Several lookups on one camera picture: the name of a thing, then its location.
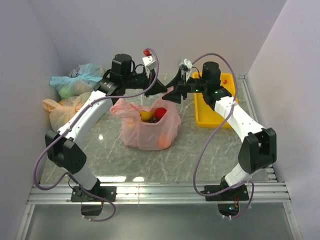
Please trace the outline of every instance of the red object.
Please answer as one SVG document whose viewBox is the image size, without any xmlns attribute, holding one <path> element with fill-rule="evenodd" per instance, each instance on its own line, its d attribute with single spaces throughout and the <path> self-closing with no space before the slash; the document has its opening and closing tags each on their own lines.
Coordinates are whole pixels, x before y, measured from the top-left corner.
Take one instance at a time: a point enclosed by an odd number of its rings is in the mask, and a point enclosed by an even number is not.
<svg viewBox="0 0 320 240">
<path fill-rule="evenodd" d="M 147 49 L 143 50 L 143 54 L 144 54 L 146 57 L 148 57 L 148 56 L 151 55 L 150 51 L 147 50 Z"/>
<path fill-rule="evenodd" d="M 154 117 L 159 121 L 166 114 L 167 109 L 159 107 L 154 111 Z"/>
</svg>

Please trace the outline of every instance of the gray marble surface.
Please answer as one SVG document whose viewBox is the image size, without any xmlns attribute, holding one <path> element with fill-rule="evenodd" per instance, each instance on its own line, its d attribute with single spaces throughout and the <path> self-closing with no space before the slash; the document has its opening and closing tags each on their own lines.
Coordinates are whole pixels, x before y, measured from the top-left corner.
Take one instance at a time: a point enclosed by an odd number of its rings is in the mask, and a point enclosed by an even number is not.
<svg viewBox="0 0 320 240">
<path fill-rule="evenodd" d="M 175 75 L 161 74 L 159 80 L 168 83 Z M 248 112 L 244 93 L 238 88 L 240 106 Z M 127 94 L 140 90 L 128 90 Z M 138 96 L 130 102 L 150 106 L 158 96 Z M 121 119 L 107 112 L 87 134 L 82 150 L 87 166 L 102 182 L 175 182 L 192 181 L 196 161 L 213 128 L 197 127 L 193 94 L 176 105 L 182 120 L 176 139 L 170 148 L 161 151 L 143 151 L 125 146 L 120 139 Z M 240 139 L 230 128 L 221 129 L 206 149 L 198 172 L 198 181 L 220 181 L 237 164 Z M 64 172 L 50 160 L 46 161 L 42 183 L 54 183 Z M 268 180 L 263 169 L 253 177 L 256 182 Z"/>
</svg>

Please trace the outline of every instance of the metal rail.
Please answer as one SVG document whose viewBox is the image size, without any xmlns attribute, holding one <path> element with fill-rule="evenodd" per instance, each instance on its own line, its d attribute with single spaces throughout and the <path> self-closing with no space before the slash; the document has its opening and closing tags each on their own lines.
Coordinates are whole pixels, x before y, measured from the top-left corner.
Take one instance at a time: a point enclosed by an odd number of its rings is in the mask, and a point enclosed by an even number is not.
<svg viewBox="0 0 320 240">
<path fill-rule="evenodd" d="M 102 186 L 116 186 L 115 204 L 212 204 L 219 202 L 206 202 L 203 196 L 195 193 L 191 182 L 167 182 L 167 183 L 102 183 Z M 204 190 L 204 185 L 219 185 L 218 183 L 199 183 L 198 189 Z M 72 189 L 67 184 L 59 184 L 52 190 L 41 191 L 32 187 L 28 205 L 66 205 L 81 204 L 70 202 Z M 284 182 L 260 182 L 255 183 L 253 203 L 289 203 L 290 197 Z M 88 202 L 83 204 L 101 204 L 100 202 Z"/>
</svg>

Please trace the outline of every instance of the orange plastic bag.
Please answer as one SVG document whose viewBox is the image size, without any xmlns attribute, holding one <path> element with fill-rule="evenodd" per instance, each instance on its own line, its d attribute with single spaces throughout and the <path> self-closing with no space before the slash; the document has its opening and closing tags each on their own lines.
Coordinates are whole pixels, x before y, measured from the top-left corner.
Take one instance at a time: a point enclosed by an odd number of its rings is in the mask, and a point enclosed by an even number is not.
<svg viewBox="0 0 320 240">
<path fill-rule="evenodd" d="M 71 96 L 59 103 L 52 99 L 43 100 L 43 108 L 50 112 L 49 119 L 53 131 L 56 132 L 65 125 L 80 110 L 90 95 L 91 92 L 85 92 L 80 96 Z"/>
<path fill-rule="evenodd" d="M 165 108 L 166 113 L 157 123 L 141 121 L 139 111 L 152 111 Z M 158 98 L 152 106 L 141 106 L 120 98 L 110 108 L 110 112 L 122 119 L 120 138 L 127 146 L 145 151 L 163 150 L 172 144 L 181 123 L 176 104 Z"/>
</svg>

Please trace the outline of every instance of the blue plastic bag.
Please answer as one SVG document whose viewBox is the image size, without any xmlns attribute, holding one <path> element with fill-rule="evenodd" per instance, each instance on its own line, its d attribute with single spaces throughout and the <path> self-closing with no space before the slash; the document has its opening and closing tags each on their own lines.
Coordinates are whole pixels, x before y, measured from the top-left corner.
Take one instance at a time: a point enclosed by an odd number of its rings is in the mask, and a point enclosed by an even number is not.
<svg viewBox="0 0 320 240">
<path fill-rule="evenodd" d="M 55 87 L 62 99 L 92 92 L 93 87 L 102 79 L 105 71 L 101 66 L 88 63 L 79 65 L 69 76 L 53 76 L 50 85 Z"/>
</svg>

